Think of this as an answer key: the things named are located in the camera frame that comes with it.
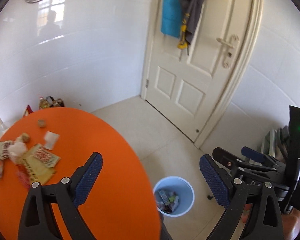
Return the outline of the brown bag on floor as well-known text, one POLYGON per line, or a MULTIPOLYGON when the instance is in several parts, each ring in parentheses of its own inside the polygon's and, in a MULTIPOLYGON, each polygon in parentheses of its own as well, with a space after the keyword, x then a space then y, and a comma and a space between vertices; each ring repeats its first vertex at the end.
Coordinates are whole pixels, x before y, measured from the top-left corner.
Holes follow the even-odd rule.
MULTIPOLYGON (((39 110, 53 107, 65 107, 64 101, 62 99, 54 99, 52 96, 47 96, 45 98, 41 96, 39 98, 39 110)), ((30 105, 27 105, 23 113, 23 118, 33 112, 34 111, 30 107, 30 105)))

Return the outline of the grey garment on door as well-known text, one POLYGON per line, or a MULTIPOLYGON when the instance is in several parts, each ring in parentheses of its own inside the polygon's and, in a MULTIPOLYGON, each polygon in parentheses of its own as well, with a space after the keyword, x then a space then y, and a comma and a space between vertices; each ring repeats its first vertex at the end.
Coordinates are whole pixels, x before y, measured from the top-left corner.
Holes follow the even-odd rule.
POLYGON ((179 1, 182 9, 182 15, 184 16, 185 13, 190 14, 190 18, 187 25, 186 40, 187 42, 189 42, 189 44, 191 44, 200 18, 200 13, 202 10, 202 5, 204 0, 179 0, 179 1))

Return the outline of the white panelled door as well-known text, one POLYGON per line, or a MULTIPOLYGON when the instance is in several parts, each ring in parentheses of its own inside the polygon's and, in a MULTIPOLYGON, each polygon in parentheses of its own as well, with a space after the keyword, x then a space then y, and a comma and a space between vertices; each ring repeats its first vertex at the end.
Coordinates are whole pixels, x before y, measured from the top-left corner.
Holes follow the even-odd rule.
POLYGON ((202 146, 229 105, 249 63, 262 18, 263 0, 205 0, 193 42, 186 50, 160 31, 162 0, 152 0, 141 96, 196 147, 202 146), (239 36, 230 69, 226 41, 239 36))

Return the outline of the crumpled white tissue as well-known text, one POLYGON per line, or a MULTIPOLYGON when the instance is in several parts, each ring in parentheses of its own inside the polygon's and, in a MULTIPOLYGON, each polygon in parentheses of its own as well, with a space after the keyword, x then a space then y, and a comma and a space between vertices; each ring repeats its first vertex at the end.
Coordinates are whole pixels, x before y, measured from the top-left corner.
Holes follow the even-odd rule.
POLYGON ((13 145, 8 146, 8 157, 14 164, 19 164, 21 156, 28 151, 24 142, 15 142, 13 145))

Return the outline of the orange stool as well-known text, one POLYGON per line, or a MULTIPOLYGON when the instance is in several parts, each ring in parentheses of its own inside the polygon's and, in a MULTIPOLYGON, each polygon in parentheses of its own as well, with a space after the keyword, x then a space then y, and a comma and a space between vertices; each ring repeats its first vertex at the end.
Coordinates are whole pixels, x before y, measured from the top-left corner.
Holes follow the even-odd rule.
MULTIPOLYGON (((252 204, 246 204, 241 215, 241 220, 246 223, 252 204)), ((300 232, 300 211, 293 209, 290 214, 282 215, 284 239, 295 239, 300 232)))

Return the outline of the light blue trash bin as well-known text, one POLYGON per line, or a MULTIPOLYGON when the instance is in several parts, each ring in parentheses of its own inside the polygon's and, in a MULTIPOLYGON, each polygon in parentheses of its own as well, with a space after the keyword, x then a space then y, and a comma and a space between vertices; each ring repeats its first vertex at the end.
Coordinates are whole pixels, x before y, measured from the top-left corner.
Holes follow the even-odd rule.
POLYGON ((180 217, 193 207, 195 193, 184 178, 169 176, 159 180, 153 188, 157 210, 167 217, 180 217))

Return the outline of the brown food ball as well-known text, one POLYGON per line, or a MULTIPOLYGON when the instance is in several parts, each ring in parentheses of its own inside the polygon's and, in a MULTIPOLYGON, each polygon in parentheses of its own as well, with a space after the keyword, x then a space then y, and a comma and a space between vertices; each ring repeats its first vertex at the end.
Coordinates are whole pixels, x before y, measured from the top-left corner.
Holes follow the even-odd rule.
POLYGON ((44 119, 38 119, 37 124, 40 128, 46 127, 46 122, 44 119))
POLYGON ((27 143, 30 141, 30 136, 27 133, 22 133, 15 141, 27 143))

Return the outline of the large yellow snack packet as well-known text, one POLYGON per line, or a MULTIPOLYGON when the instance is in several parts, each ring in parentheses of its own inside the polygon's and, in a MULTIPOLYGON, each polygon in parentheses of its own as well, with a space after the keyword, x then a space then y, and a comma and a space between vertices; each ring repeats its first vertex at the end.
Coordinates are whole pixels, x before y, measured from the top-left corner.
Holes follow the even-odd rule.
POLYGON ((55 174, 54 168, 47 168, 41 161, 33 157, 30 152, 25 153, 19 160, 18 171, 26 172, 32 183, 46 184, 55 174))

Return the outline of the stacked items by wall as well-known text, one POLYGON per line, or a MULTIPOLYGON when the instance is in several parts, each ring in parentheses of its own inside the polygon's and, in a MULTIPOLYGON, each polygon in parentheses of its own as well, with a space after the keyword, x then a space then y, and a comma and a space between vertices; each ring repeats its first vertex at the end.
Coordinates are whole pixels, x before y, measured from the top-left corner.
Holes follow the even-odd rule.
POLYGON ((260 152, 285 163, 288 157, 289 138, 288 126, 271 129, 262 140, 260 152))

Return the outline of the small red snack packet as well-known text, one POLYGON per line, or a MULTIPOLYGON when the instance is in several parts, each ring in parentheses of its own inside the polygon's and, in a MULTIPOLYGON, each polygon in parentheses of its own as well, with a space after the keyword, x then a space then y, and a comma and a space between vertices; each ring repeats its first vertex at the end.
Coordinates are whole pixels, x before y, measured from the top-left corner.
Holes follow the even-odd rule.
POLYGON ((29 180, 29 175, 26 172, 18 171, 17 176, 22 183, 23 186, 25 186, 28 190, 31 187, 31 182, 29 180))

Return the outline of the yellow tool on door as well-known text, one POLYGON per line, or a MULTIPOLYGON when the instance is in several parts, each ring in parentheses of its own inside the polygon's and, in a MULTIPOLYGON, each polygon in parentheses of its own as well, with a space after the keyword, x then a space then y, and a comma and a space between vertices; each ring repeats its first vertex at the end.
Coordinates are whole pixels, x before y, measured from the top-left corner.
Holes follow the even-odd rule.
POLYGON ((180 26, 180 40, 178 42, 177 48, 180 50, 186 49, 187 55, 189 55, 189 42, 186 40, 186 32, 187 32, 187 25, 190 18, 189 13, 185 13, 181 22, 180 26))

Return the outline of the blue cloth on door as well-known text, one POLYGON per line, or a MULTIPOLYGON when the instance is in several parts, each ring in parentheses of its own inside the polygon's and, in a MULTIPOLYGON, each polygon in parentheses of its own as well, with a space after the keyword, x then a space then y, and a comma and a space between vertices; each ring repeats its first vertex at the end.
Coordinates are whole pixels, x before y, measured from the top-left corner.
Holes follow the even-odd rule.
POLYGON ((182 18, 179 0, 162 0, 161 32, 164 35, 179 38, 182 18))

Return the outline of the green white snack wrapper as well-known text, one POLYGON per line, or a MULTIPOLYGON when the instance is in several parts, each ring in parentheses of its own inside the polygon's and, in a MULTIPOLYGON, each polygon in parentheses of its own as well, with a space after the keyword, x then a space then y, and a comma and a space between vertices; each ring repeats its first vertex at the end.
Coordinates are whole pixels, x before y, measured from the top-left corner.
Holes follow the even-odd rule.
POLYGON ((0 161, 3 161, 8 158, 8 148, 9 146, 14 145, 14 141, 0 141, 0 161))

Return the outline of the round orange table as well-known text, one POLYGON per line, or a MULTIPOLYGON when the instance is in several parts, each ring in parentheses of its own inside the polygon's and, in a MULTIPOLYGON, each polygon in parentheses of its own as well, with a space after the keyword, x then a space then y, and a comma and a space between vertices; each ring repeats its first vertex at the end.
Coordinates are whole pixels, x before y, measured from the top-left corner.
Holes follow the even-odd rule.
POLYGON ((3 239, 159 239, 161 221, 147 174, 109 124, 85 111, 57 107, 21 118, 1 137, 26 133, 29 150, 59 137, 47 182, 27 164, 4 162, 0 179, 3 239))

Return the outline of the red checkered snack packet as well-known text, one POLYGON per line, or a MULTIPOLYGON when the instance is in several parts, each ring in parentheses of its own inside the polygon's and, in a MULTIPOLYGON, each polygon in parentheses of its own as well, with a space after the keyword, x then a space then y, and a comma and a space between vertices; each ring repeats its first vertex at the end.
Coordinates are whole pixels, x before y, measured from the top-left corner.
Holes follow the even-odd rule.
POLYGON ((47 168, 55 167, 60 161, 60 157, 47 151, 41 144, 35 144, 30 149, 30 154, 41 161, 47 168))

